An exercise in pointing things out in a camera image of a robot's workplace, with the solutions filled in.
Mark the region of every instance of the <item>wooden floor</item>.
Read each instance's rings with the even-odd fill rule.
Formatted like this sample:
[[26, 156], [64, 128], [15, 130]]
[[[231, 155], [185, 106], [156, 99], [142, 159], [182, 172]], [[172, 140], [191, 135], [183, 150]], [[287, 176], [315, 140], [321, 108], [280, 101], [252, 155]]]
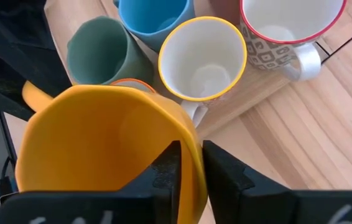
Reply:
[[[352, 1], [319, 41], [329, 53], [352, 37]], [[352, 41], [318, 78], [291, 83], [207, 136], [292, 189], [352, 189]], [[200, 224], [214, 224], [208, 205]]]

